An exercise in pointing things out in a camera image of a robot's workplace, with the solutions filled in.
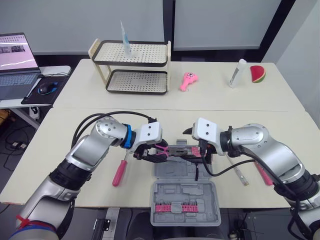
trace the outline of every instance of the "laptop keyboard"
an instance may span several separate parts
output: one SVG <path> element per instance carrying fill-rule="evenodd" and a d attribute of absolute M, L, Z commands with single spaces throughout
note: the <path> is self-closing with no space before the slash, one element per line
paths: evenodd
<path fill-rule="evenodd" d="M 0 76 L 0 87 L 29 85 L 37 75 L 38 73 Z"/>

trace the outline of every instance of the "computer mouse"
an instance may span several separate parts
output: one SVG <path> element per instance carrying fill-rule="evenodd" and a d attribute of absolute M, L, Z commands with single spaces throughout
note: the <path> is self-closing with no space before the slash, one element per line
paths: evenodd
<path fill-rule="evenodd" d="M 38 88 L 38 94 L 47 95 L 57 90 L 57 82 L 44 82 Z"/>

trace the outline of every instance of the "desk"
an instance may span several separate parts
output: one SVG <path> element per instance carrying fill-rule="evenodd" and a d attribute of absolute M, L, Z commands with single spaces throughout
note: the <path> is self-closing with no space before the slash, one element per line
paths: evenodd
<path fill-rule="evenodd" d="M 0 194 L 0 202 L 24 204 L 43 179 L 52 172 L 70 150 L 72 136 L 78 124 L 88 115 L 108 113 L 111 109 L 52 108 L 34 135 L 10 180 Z M 192 127 L 198 117 L 207 118 L 227 130 L 248 123 L 266 126 L 278 141 L 288 145 L 304 163 L 311 174 L 320 169 L 315 151 L 320 146 L 320 131 L 307 112 L 294 111 L 206 111 L 206 110 L 138 110 L 157 117 L 163 128 L 163 138 L 169 144 L 176 139 L 187 139 L 188 144 L 197 144 L 190 135 L 182 132 Z M 146 119 L 135 115 L 115 115 L 121 123 L 132 128 L 140 127 Z M 112 180 L 125 157 L 125 150 L 111 147 L 106 158 L 81 189 L 76 199 L 78 207 L 149 207 L 151 187 L 156 178 L 152 176 L 153 163 L 128 159 L 126 173 L 118 187 Z M 230 165 L 225 156 L 214 158 L 214 172 Z M 242 156 L 235 162 L 246 160 Z M 212 178 L 216 185 L 221 208 L 286 208 L 285 199 L 266 186 L 253 163 L 239 166 L 249 185 L 243 186 L 233 170 Z"/>
<path fill-rule="evenodd" d="M 171 86 L 165 95 L 119 94 L 106 91 L 90 59 L 82 59 L 53 107 L 154 110 L 304 111 L 303 106 L 273 63 L 261 83 L 251 82 L 250 69 L 238 88 L 228 87 L 236 62 L 171 62 Z M 185 72 L 199 81 L 181 92 Z"/>
<path fill-rule="evenodd" d="M 41 74 L 49 75 L 49 74 L 58 74 L 58 73 L 66 73 L 69 74 L 71 71 L 71 67 L 69 66 L 42 66 L 40 67 Z M 32 89 L 38 84 L 41 78 L 33 85 Z M 17 114 L 20 118 L 25 120 L 28 124 L 33 126 L 34 128 L 39 127 L 39 123 L 31 118 L 25 111 L 19 108 L 29 108 L 29 107 L 43 107 L 49 106 L 50 104 L 21 104 L 23 98 L 19 99 L 9 99 L 9 100 L 0 100 L 0 109 L 10 109 L 12 112 Z"/>

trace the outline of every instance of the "toy watermelon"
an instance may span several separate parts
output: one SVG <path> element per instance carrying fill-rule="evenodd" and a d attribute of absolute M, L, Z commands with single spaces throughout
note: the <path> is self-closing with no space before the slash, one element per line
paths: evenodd
<path fill-rule="evenodd" d="M 263 66 L 255 65 L 250 67 L 252 82 L 261 83 L 266 76 L 266 70 Z"/>

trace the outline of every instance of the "gray tool case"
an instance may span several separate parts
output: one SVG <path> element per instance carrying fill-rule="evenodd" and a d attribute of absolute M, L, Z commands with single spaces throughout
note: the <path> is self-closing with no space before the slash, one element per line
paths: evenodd
<path fill-rule="evenodd" d="M 169 156 L 167 159 L 167 162 L 155 163 L 153 168 L 157 180 L 151 190 L 151 224 L 156 227 L 219 226 L 221 215 L 216 186 L 210 181 L 203 164 L 197 164 L 198 181 L 195 181 L 194 163 L 178 156 Z M 183 212 L 182 204 L 185 203 L 197 205 L 198 212 Z M 156 204 L 171 205 L 171 212 L 156 212 Z"/>

